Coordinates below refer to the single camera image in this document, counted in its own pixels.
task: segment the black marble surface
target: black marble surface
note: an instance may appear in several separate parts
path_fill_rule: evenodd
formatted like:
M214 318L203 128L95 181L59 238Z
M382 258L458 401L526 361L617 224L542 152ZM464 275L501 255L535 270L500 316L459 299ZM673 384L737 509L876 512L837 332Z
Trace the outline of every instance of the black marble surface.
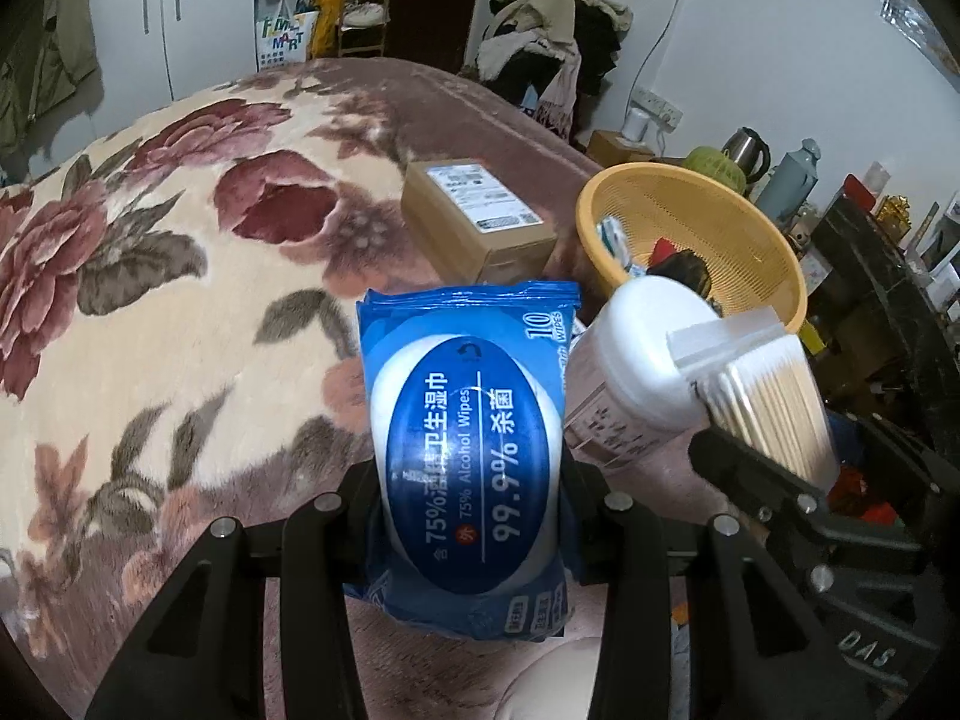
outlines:
M960 466L960 367L941 319L901 252L874 218L846 197L834 202L812 241L877 322L889 327L933 448Z

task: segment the blue and white packet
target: blue and white packet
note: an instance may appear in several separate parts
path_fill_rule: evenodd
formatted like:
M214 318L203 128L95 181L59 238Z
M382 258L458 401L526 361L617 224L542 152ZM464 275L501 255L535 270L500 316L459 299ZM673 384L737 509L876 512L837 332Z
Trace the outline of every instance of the blue and white packet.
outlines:
M547 281L357 304L383 500L358 597L474 640L563 627L563 377L579 304L576 284Z

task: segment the blue wipes package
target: blue wipes package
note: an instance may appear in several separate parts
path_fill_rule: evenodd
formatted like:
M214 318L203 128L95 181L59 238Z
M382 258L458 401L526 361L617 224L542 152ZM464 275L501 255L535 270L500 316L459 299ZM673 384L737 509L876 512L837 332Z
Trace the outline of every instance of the blue wipes package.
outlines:
M565 622L557 495L569 282L367 293L357 304L385 543L362 597L489 640Z

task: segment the mesh basket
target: mesh basket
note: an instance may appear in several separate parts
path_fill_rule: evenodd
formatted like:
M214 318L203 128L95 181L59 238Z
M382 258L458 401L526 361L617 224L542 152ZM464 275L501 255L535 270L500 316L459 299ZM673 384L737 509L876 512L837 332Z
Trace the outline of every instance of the mesh basket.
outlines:
M707 263L710 296L724 314L772 306L796 333L806 316L800 263L768 218L739 194L682 167L617 165L595 175L577 201L577 230L610 295L628 276L596 232L599 220L618 218L635 260L646 264L659 238L689 248Z

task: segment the white plastic jar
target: white plastic jar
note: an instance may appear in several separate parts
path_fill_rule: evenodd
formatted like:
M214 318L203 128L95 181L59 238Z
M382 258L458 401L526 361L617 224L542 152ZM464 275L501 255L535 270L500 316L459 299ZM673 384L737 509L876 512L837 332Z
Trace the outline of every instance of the white plastic jar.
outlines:
M667 335L715 319L706 300L668 278L640 276L617 289L570 352L563 435L573 455L620 469L706 425Z

